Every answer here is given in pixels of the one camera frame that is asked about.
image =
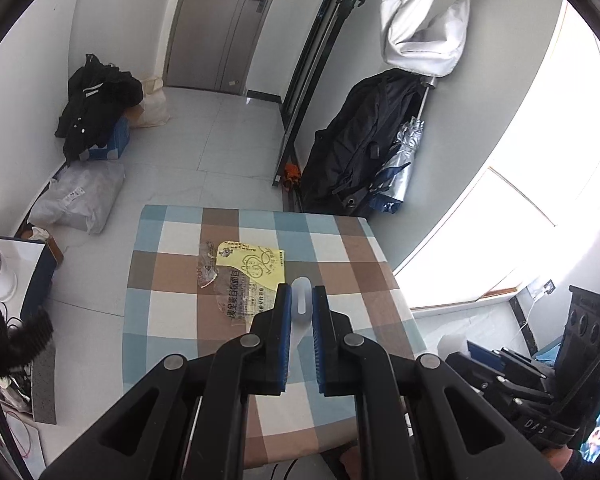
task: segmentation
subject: silver umbrella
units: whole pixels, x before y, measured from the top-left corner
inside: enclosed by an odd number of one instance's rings
[[[395,213],[404,202],[407,186],[413,174],[413,161],[420,147],[424,130],[422,111],[429,90],[436,87],[436,78],[426,78],[422,84],[426,86],[426,90],[418,116],[412,117],[409,123],[404,123],[400,127],[389,150],[389,160],[378,171],[369,188],[368,204],[377,211]]]

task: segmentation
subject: door handle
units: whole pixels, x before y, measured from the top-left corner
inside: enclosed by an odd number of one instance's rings
[[[260,2],[258,7],[256,8],[256,12],[262,12],[264,7],[267,5],[267,1],[269,0],[250,0],[251,2]]]

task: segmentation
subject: pile of clothes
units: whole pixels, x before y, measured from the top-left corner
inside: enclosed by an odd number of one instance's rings
[[[124,111],[142,98],[142,83],[131,72],[87,54],[85,65],[69,79],[69,102],[56,130],[56,137],[64,139],[66,163],[79,160],[94,145],[106,146]]]

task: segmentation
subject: checkered tablecloth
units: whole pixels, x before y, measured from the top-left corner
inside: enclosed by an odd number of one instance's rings
[[[166,355],[215,352],[246,332],[223,314],[212,286],[198,288],[201,244],[241,241],[285,251],[285,279],[324,285],[332,310],[393,354],[425,349],[384,254],[364,219],[267,211],[145,206],[129,269],[122,345],[125,391]],[[356,437],[352,397],[318,393],[313,334],[289,359],[286,392],[251,399],[245,463],[279,462]]]

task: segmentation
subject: black jacket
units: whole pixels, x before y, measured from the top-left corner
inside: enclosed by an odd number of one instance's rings
[[[96,144],[103,148],[126,108],[142,101],[142,84],[131,72],[120,72],[87,54],[85,65],[69,79],[69,103],[64,108],[56,137],[64,140],[69,164]]]
[[[363,79],[315,142],[300,181],[306,212],[359,214],[400,124],[417,115],[421,76],[392,68]]]

